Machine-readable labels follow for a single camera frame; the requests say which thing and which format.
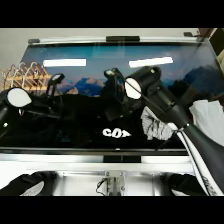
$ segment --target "white circular joint cover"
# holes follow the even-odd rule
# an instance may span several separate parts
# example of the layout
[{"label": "white circular joint cover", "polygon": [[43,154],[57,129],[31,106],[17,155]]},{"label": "white circular joint cover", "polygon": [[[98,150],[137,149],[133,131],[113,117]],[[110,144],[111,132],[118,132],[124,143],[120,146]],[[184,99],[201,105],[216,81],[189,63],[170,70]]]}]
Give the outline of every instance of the white circular joint cover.
[{"label": "white circular joint cover", "polygon": [[126,89],[127,96],[133,99],[140,99],[141,94],[138,91],[136,91],[132,86],[141,93],[141,87],[137,83],[137,81],[135,81],[132,78],[127,78],[125,82],[125,89]]},{"label": "white circular joint cover", "polygon": [[9,90],[7,99],[14,107],[24,107],[32,102],[28,93],[21,88],[13,88]]}]

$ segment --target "blue sky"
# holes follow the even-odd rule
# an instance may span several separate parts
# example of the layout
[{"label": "blue sky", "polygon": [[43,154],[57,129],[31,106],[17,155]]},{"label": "blue sky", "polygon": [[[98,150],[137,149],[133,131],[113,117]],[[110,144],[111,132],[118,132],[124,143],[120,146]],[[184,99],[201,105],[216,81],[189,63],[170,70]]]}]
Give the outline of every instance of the blue sky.
[{"label": "blue sky", "polygon": [[200,66],[216,66],[214,55],[208,46],[203,46],[195,52],[194,46],[73,46],[28,48],[22,61],[36,61],[43,64],[44,60],[85,58],[85,67],[54,67],[47,68],[50,74],[62,72],[67,80],[80,78],[105,79],[103,72],[117,67],[124,76],[130,75],[137,68],[130,68],[129,61],[157,57],[172,57],[174,63],[160,65],[162,81],[170,85],[177,79],[183,79],[192,69]]}]

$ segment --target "wall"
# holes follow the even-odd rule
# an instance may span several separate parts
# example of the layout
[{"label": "wall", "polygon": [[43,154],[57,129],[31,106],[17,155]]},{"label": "wall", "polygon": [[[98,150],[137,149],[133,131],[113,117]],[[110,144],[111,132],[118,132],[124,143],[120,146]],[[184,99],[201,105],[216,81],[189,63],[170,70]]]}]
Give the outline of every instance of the wall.
[{"label": "wall", "polygon": [[18,64],[28,39],[68,36],[172,36],[197,34],[197,28],[0,28],[0,67]]}]

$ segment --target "gray cloth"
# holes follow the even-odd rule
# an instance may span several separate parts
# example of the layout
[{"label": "gray cloth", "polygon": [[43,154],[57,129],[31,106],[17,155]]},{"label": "gray cloth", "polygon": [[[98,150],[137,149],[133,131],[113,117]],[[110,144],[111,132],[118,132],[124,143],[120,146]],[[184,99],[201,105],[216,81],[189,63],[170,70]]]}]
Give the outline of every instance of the gray cloth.
[{"label": "gray cloth", "polygon": [[143,131],[147,135],[148,140],[152,140],[153,138],[167,140],[172,136],[173,130],[167,124],[160,121],[148,107],[144,108],[141,119]]},{"label": "gray cloth", "polygon": [[209,138],[224,146],[224,113],[219,101],[195,101],[190,111],[194,124]]}]

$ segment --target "metal mount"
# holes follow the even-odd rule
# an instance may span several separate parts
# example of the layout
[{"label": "metal mount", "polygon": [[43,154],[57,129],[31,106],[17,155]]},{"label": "metal mount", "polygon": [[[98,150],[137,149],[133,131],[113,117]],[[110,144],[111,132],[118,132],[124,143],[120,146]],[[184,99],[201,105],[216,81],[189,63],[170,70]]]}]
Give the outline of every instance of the metal mount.
[{"label": "metal mount", "polygon": [[124,196],[125,192],[125,172],[124,171],[106,171],[105,176],[105,195],[106,196]]}]

